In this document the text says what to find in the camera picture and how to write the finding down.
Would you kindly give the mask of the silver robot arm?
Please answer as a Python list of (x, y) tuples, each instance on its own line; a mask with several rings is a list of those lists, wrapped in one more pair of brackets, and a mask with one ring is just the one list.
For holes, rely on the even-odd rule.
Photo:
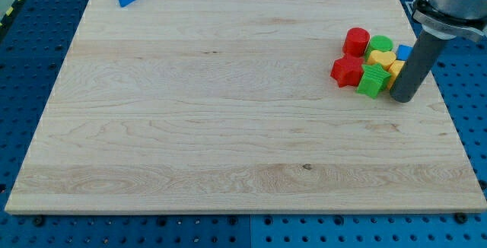
[(486, 37), (486, 0), (414, 0), (412, 18), (441, 40)]

